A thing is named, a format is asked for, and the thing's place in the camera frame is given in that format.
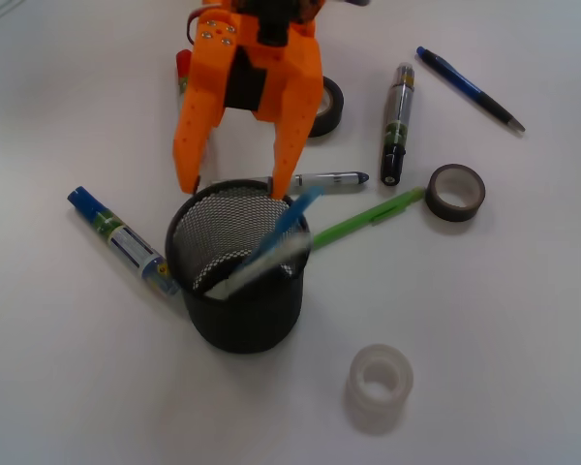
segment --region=pen tip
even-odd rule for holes
[[[368,179],[370,179],[370,176],[368,174],[360,171],[357,172],[357,177],[359,178],[359,184],[363,184],[364,182],[367,182]]]
[[[517,131],[521,131],[522,133],[525,132],[525,126],[519,123],[515,118],[512,118],[508,121],[507,125],[512,128],[516,129]]]

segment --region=blue marker cap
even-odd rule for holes
[[[107,210],[107,208],[91,196],[86,189],[79,186],[68,197],[69,202],[73,204],[89,223],[95,221],[97,213]]]

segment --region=blue pen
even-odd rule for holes
[[[519,123],[514,116],[507,112],[504,107],[469,82],[468,79],[456,71],[452,65],[447,63],[447,61],[439,55],[427,50],[423,46],[420,46],[417,49],[417,54],[430,68],[446,78],[470,99],[502,121],[505,125],[517,131],[525,131],[523,125]]]
[[[299,196],[297,200],[292,203],[289,209],[280,215],[280,218],[278,218],[273,231],[262,239],[259,246],[247,259],[245,259],[240,267],[243,267],[246,264],[250,264],[265,252],[273,249],[278,244],[280,239],[282,239],[285,232],[290,230],[295,225],[295,223],[299,221],[301,215],[303,215],[303,213],[308,209],[312,202],[322,194],[324,194],[323,188],[316,186],[311,187],[305,193],[301,194],[301,196]]]

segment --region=red marker cap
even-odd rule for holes
[[[181,50],[176,54],[176,72],[178,73],[178,80],[186,78],[189,75],[191,63],[191,50]]]

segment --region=orange robotic gripper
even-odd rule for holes
[[[276,0],[223,0],[200,12],[173,147],[186,193],[198,188],[204,146],[225,108],[275,124],[271,197],[287,192],[323,92],[314,16],[324,0],[278,1],[271,9]]]

